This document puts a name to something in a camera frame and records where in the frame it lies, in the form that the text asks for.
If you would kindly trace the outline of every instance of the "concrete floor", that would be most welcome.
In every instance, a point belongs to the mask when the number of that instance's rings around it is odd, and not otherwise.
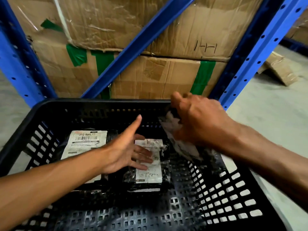
[[[266,75],[256,75],[227,113],[234,120],[255,128],[276,144],[308,157],[308,58],[278,46],[277,53],[293,60],[291,67],[299,81],[284,87]],[[0,74],[0,148],[29,112],[29,107]],[[295,231],[307,230],[308,214],[261,179],[266,194],[278,205]]]

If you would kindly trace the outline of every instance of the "person's right hand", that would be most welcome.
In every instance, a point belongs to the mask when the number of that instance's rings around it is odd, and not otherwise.
[[[171,96],[171,106],[181,117],[182,128],[174,132],[176,140],[225,150],[237,140],[240,124],[232,120],[217,100],[178,92]]]

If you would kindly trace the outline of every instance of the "black plastic basket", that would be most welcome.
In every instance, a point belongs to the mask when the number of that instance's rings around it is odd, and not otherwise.
[[[0,152],[0,176],[21,154],[31,157],[25,170],[47,164],[72,130],[123,131],[138,114],[137,133],[168,141],[158,121],[169,101],[57,99],[36,105]],[[223,172],[216,181],[191,162],[170,153],[174,189],[161,193],[69,193],[13,230],[286,230],[247,167]]]

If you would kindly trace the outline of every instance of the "barcode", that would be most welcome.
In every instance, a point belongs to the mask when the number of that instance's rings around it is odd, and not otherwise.
[[[97,140],[97,136],[79,136],[76,138],[76,141],[78,140]]]

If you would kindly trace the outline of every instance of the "person's right arm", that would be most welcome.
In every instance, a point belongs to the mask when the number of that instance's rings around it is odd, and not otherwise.
[[[175,139],[210,146],[245,163],[308,211],[308,159],[232,120],[216,100],[174,93],[171,104],[183,124]]]

